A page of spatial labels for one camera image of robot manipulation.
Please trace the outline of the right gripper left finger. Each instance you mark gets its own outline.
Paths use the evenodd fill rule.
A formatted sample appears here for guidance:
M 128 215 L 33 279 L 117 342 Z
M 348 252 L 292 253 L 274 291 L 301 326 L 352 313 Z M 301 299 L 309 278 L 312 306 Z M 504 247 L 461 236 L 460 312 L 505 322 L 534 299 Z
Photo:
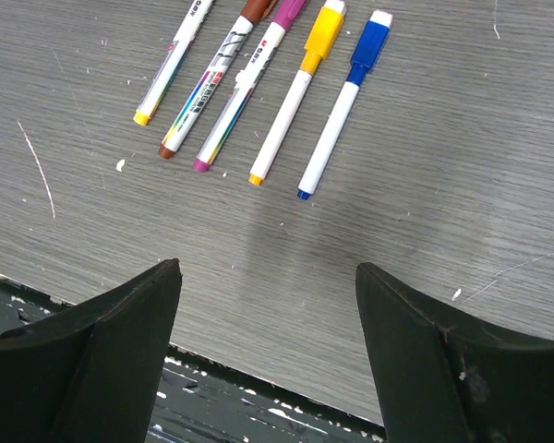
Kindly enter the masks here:
M 182 286 L 177 259 L 0 334 L 0 442 L 142 442 Z

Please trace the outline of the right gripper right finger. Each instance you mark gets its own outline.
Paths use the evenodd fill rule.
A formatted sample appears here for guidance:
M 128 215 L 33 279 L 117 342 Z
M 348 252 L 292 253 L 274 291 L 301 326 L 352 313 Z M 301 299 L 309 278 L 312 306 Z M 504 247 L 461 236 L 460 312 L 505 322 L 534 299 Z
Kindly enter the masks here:
M 554 442 L 554 341 L 362 263 L 356 302 L 390 442 Z

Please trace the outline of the blue capped white pen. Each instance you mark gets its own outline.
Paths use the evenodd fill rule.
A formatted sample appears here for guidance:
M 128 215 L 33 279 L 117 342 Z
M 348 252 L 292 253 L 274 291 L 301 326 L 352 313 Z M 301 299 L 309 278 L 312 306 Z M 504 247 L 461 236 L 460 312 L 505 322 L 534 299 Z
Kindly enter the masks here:
M 355 83 L 344 82 L 298 184 L 300 199 L 308 200 L 314 195 L 359 90 Z

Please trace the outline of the blue pen cap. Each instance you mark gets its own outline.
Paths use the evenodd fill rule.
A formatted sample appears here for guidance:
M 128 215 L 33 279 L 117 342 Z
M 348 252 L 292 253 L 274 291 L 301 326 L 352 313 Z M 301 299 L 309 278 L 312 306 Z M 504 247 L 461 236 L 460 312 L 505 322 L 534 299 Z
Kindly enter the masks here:
M 375 64 L 388 39 L 393 15 L 383 10 L 374 10 L 357 41 L 350 58 L 350 70 L 346 81 L 360 87 Z

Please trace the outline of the square yellow pen cap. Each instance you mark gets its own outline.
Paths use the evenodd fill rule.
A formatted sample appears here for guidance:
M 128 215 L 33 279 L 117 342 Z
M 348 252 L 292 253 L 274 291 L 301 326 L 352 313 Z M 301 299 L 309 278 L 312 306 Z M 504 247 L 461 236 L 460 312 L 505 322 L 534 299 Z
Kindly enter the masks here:
M 301 71 L 309 75 L 316 73 L 338 38 L 345 14 L 346 3 L 342 0 L 327 0 L 323 4 L 304 46 L 305 55 L 299 66 Z

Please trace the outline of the orange white pen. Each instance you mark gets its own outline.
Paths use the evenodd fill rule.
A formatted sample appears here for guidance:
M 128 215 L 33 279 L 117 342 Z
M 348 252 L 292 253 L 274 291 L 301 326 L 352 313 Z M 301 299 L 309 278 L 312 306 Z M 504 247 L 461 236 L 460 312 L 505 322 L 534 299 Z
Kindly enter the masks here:
M 189 10 L 167 49 L 162 64 L 153 76 L 147 91 L 143 94 L 134 113 L 133 121 L 136 124 L 145 126 L 155 115 L 186 52 L 195 40 L 213 4 L 214 0 L 195 0 L 190 5 Z

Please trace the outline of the purple capped white pen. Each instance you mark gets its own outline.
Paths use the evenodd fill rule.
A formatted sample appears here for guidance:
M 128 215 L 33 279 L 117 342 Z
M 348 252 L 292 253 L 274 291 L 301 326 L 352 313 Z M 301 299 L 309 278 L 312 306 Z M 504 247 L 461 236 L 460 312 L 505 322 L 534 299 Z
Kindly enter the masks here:
M 289 29 L 291 27 L 274 20 L 265 31 L 255 51 L 249 57 L 247 65 L 236 76 L 235 87 L 196 156 L 193 163 L 193 169 L 196 172 L 205 173 L 212 165 L 245 108 L 265 67 Z

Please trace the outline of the brown pen cap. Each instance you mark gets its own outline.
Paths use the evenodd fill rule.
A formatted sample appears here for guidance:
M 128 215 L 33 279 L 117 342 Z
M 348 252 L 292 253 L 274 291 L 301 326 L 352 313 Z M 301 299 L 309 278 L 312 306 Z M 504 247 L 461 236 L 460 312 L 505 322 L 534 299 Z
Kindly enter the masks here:
M 256 26 L 271 13 L 276 3 L 277 0 L 247 0 L 240 16 Z

